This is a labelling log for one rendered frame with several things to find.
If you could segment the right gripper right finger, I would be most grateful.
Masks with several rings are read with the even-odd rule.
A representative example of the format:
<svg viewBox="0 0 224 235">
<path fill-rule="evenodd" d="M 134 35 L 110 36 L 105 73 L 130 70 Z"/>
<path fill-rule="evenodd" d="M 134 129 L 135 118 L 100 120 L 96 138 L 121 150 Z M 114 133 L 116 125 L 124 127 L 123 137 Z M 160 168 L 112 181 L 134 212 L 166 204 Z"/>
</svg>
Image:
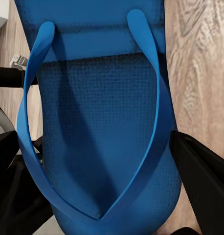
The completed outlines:
<svg viewBox="0 0 224 235">
<path fill-rule="evenodd" d="M 224 235 L 224 159 L 176 130 L 169 149 L 202 235 Z"/>
</svg>

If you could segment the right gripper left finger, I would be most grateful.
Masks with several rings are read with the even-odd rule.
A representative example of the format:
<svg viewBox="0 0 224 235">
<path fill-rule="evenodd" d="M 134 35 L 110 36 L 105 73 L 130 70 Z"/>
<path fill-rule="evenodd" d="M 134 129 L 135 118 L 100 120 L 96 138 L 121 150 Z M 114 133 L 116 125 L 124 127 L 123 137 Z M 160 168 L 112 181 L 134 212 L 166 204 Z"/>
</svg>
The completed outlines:
<svg viewBox="0 0 224 235">
<path fill-rule="evenodd" d="M 0 180 L 20 150 L 15 130 L 0 134 Z"/>
</svg>

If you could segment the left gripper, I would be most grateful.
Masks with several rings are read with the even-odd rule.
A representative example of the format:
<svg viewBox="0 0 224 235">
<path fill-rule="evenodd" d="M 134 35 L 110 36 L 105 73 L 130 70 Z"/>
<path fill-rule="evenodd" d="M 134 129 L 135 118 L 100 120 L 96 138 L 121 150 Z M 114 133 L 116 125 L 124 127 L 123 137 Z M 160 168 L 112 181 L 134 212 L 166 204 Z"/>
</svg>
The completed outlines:
<svg viewBox="0 0 224 235">
<path fill-rule="evenodd" d="M 24 88 L 24 77 L 25 70 L 0 67 L 0 88 Z M 31 83 L 31 86 L 34 85 L 38 85 L 36 76 Z"/>
</svg>

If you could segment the sandal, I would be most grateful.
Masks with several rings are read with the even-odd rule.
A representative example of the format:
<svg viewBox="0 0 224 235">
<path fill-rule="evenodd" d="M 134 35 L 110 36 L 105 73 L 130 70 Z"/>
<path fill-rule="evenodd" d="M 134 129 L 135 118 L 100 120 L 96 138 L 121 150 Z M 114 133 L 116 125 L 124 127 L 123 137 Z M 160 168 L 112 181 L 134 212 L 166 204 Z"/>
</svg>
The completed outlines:
<svg viewBox="0 0 224 235">
<path fill-rule="evenodd" d="M 152 235 L 181 191 L 165 0 L 14 0 L 30 50 L 17 137 L 65 235 Z M 27 96 L 37 77 L 43 166 Z"/>
</svg>

